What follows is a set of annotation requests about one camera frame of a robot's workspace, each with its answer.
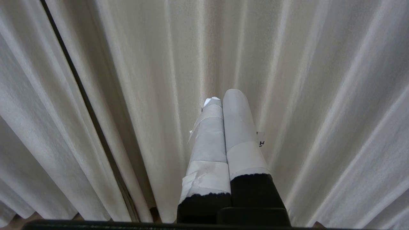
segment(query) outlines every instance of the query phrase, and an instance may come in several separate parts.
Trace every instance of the curtain pleat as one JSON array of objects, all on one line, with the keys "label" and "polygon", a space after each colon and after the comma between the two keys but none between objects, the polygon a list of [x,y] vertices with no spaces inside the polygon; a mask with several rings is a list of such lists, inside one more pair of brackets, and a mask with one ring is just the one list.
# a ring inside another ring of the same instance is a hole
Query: curtain pleat
[{"label": "curtain pleat", "polygon": [[407,1],[46,3],[85,95],[41,4],[4,1],[0,115],[85,219],[131,220],[116,163],[139,219],[173,222],[189,130],[237,88],[292,225],[409,225]]}]

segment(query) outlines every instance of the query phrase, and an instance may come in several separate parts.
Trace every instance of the curtain fold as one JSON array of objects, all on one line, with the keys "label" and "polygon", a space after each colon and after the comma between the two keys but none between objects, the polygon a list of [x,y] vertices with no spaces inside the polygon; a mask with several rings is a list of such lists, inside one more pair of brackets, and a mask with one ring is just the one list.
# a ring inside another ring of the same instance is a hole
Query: curtain fold
[{"label": "curtain fold", "polygon": [[[141,221],[175,220],[189,129],[237,88],[292,225],[407,228],[407,1],[46,3]],[[131,220],[41,4],[0,6],[5,125],[72,213]]]}]

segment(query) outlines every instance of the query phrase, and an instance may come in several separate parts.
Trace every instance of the white paper wrapping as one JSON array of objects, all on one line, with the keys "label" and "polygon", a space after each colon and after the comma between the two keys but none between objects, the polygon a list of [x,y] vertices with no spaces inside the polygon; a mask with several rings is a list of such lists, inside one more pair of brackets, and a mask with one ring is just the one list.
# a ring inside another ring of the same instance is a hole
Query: white paper wrapping
[{"label": "white paper wrapping", "polygon": [[230,180],[246,174],[270,174],[258,146],[249,103],[240,90],[226,91],[223,117]]},{"label": "white paper wrapping", "polygon": [[230,193],[223,112],[217,97],[208,98],[188,141],[192,148],[179,203],[194,194]]}]

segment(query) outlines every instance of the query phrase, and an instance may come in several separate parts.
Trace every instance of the fabric backdrop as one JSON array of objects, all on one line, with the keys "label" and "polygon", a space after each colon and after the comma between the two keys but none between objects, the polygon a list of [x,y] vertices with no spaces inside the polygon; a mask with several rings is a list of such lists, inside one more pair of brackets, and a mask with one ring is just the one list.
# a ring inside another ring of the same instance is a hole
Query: fabric backdrop
[{"label": "fabric backdrop", "polygon": [[0,2],[2,221],[173,222],[189,130],[237,88],[293,225],[409,226],[409,2],[45,3]]}]

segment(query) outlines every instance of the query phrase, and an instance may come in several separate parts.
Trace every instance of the white curtain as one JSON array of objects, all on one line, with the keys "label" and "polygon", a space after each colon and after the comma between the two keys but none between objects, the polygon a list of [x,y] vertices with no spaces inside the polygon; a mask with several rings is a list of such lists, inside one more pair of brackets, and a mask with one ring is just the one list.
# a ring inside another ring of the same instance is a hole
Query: white curtain
[{"label": "white curtain", "polygon": [[238,88],[294,226],[409,226],[407,1],[46,3],[69,59],[40,2],[0,3],[0,154],[59,205],[1,165],[0,207],[173,222],[200,106]]}]

